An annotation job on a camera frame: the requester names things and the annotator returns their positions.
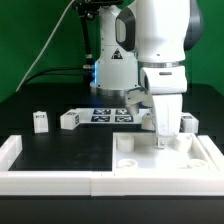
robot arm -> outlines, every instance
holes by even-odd
[[[190,49],[197,42],[202,27],[196,0],[135,0],[117,17],[117,42],[125,50],[137,51],[142,65],[139,84],[144,91],[129,91],[126,104],[129,109],[135,105],[135,110],[129,110],[134,113],[140,101],[153,107],[160,148],[165,147],[167,138],[179,133],[181,93],[187,90],[181,65],[184,47]]]

green wall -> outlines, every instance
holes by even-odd
[[[1,1],[0,101],[15,91],[70,0]],[[198,3],[204,15],[205,32],[196,47],[187,53],[187,79],[188,82],[210,84],[224,95],[224,2],[198,0]],[[89,22],[88,27],[96,59],[99,55],[98,21]],[[70,10],[33,73],[49,67],[79,66],[84,62],[81,25],[77,12]],[[57,80],[82,82],[80,77]]]

black cable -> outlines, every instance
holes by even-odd
[[[31,80],[40,77],[40,76],[44,76],[44,75],[60,75],[60,76],[83,76],[83,74],[79,74],[79,75],[74,75],[74,74],[51,74],[49,72],[57,72],[57,71],[72,71],[72,70],[83,70],[83,67],[58,67],[58,68],[49,68],[49,69],[45,69],[43,71],[40,71],[32,76],[29,76],[21,85],[20,89],[25,86],[28,82],[30,82]]]

small white cube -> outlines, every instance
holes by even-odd
[[[33,113],[33,123],[35,133],[48,132],[48,119],[46,112],[38,111]]]
[[[61,129],[73,130],[79,125],[79,114],[76,110],[69,110],[60,117]]]
[[[198,133],[199,121],[190,113],[182,113],[180,130],[184,133]]]

black table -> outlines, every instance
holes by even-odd
[[[111,170],[112,133],[141,131],[140,126],[81,125],[72,133],[60,129],[60,115],[71,108],[92,107],[123,108],[124,105],[119,97],[93,95],[79,84],[31,84],[2,102],[0,141],[18,134],[23,136],[25,147],[20,155],[25,162],[18,162],[11,169]],[[183,111],[198,118],[199,134],[209,135],[224,152],[222,109],[224,97],[210,86],[192,85],[184,94]],[[48,113],[47,135],[33,133],[32,116],[36,111]],[[80,144],[77,149],[85,147],[85,153],[77,150],[74,154],[69,146],[74,143]],[[60,150],[60,144],[68,144],[67,155]],[[79,162],[72,163],[77,156]],[[2,223],[224,223],[223,211],[224,197],[0,197]]]

